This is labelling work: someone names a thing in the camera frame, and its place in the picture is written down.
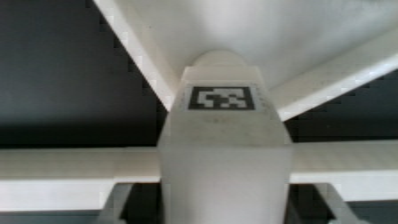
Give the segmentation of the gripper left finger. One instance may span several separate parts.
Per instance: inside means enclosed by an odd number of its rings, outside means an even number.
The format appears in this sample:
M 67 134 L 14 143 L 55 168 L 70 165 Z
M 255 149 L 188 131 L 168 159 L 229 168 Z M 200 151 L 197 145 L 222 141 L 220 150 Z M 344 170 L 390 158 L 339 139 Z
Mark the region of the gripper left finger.
M 113 186 L 94 224 L 159 224 L 159 184 Z

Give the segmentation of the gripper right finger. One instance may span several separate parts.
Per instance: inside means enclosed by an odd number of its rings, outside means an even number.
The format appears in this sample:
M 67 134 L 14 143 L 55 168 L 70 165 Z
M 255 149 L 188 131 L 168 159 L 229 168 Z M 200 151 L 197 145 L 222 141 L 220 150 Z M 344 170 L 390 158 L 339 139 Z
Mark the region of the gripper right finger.
M 353 214 L 328 183 L 289 185 L 285 224 L 369 224 Z

